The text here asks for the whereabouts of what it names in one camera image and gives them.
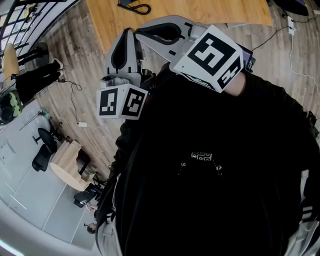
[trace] robotic arm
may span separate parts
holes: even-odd
[[[143,69],[141,43],[166,59],[172,72],[221,93],[241,71],[252,72],[253,52],[235,43],[214,25],[171,15],[151,20],[135,32],[126,28],[107,53],[106,76],[97,91],[101,118],[140,117],[151,85]]]

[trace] wooden table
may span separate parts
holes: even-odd
[[[12,43],[8,43],[4,49],[2,66],[4,79],[11,77],[12,74],[19,75],[18,57]]]
[[[118,0],[86,0],[95,32],[104,53],[125,28],[137,29],[142,24],[168,15],[179,15],[194,22],[252,23],[272,25],[266,0],[138,0],[152,11],[138,15],[117,6]]]
[[[85,191],[90,180],[83,180],[78,172],[77,157],[81,145],[64,141],[50,162],[52,171],[66,184],[78,191]]]

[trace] black hoodie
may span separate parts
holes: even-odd
[[[301,171],[319,208],[318,144],[303,107],[252,74],[238,97],[162,72],[140,120],[127,120],[99,203],[116,177],[124,256],[281,256],[301,219]]]

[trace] wall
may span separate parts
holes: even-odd
[[[8,252],[7,250],[5,250],[4,248],[0,247],[0,255],[1,256],[15,256],[14,254]]]
[[[33,136],[39,136],[38,128],[48,131],[49,122],[38,116],[20,129],[39,110],[34,100],[0,130],[0,239],[25,255],[49,255],[44,254],[48,248],[52,255],[92,255],[95,237],[83,223],[94,221],[93,212],[73,204],[78,191],[49,167],[39,172],[32,168],[43,144]]]
[[[0,201],[0,239],[25,256],[99,256],[61,241],[31,225]]]
[[[28,46],[20,48],[16,51],[17,55],[27,53],[33,44],[38,40],[40,35],[46,30],[46,28],[64,11],[66,11],[71,5],[76,3],[78,0],[67,0],[66,2],[49,2],[46,7],[43,8],[41,14],[37,16],[36,20],[32,24],[31,29],[28,31],[21,44],[29,43]]]
[[[0,15],[6,14],[12,6],[14,0],[1,0],[0,1]]]

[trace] chair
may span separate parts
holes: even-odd
[[[83,201],[89,202],[94,197],[96,200],[98,200],[101,194],[102,194],[102,190],[97,185],[90,183],[89,186],[85,189],[85,191],[79,192],[73,196],[74,198],[73,203],[79,208],[82,208],[84,207],[84,205],[81,202]]]
[[[35,143],[38,144],[38,140],[42,139],[44,144],[41,146],[38,154],[33,159],[32,167],[37,172],[40,170],[45,172],[47,170],[51,155],[57,152],[57,143],[55,142],[55,139],[52,137],[51,133],[46,129],[39,128],[38,133],[38,138],[32,136]]]

